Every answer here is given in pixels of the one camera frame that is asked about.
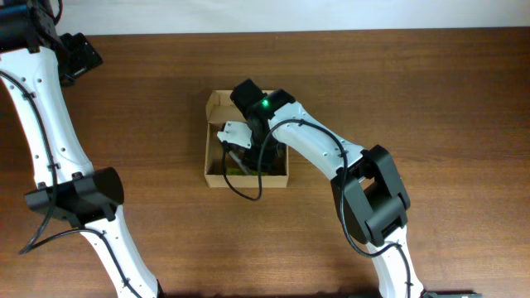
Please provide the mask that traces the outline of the brown cardboard box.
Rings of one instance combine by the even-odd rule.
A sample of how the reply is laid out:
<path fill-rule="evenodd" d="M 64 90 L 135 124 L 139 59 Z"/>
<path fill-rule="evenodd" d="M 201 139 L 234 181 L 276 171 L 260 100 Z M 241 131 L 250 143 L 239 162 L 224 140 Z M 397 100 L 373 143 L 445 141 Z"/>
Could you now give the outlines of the brown cardboard box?
<path fill-rule="evenodd" d="M 230 99 L 231 90 L 214 90 L 206 105 L 205 114 L 207 122 L 207 137 L 205 150 L 205 179 L 210 188 L 228 188 L 222 167 L 223 147 L 217 138 L 217 132 L 223 128 L 227 121 L 245 122 L 241 112 Z M 238 163 L 230 156 L 225 157 L 227 167 L 240 168 Z M 289 149 L 285 161 L 285 174 L 267 174 L 263 172 L 263 188 L 286 188 L 289 181 Z M 258 178 L 252 175 L 227 175 L 229 182 L 237 190 L 257 189 Z"/>

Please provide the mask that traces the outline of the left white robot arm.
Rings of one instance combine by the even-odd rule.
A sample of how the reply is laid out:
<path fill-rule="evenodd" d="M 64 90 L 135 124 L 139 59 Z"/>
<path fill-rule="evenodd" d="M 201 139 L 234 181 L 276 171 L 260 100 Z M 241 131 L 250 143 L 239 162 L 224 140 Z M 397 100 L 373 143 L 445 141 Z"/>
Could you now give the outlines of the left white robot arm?
<path fill-rule="evenodd" d="M 96 170 L 75 134 L 62 89 L 102 59 L 81 34 L 58 35 L 48 1 L 1 3 L 1 81 L 30 149 L 36 188 L 28 208 L 44 219 L 21 249 L 80 234 L 96 251 L 120 297 L 163 297 L 126 225 L 117 171 Z"/>

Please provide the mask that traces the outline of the yellow highlighter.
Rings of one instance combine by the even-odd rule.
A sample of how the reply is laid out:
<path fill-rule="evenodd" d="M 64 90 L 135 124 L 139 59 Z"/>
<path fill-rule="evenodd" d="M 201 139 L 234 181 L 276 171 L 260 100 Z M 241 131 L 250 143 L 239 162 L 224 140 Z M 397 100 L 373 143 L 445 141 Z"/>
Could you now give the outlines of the yellow highlighter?
<path fill-rule="evenodd" d="M 247 170 L 247 171 L 244 171 L 240 168 L 236 168 L 236 167 L 226 167 L 224 169 L 224 173 L 226 175 L 252 175 L 252 176 L 257 176 L 258 175 L 258 172 L 255 171 L 255 170 Z"/>

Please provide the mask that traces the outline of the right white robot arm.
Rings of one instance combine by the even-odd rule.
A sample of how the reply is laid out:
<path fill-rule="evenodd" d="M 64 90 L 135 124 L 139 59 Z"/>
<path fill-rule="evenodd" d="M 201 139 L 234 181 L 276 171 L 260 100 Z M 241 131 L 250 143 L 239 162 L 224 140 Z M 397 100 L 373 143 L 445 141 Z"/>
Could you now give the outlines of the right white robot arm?
<path fill-rule="evenodd" d="M 382 297 L 420 297 L 407 246 L 406 188 L 391 154 L 367 150 L 315 120 L 288 92 L 262 91 L 246 79 L 230 99 L 243 122 L 228 122 L 218 138 L 224 151 L 245 151 L 243 164 L 257 175 L 269 172 L 280 147 L 304 156 L 330 181 L 336 212 L 349 245 L 372 260 Z"/>

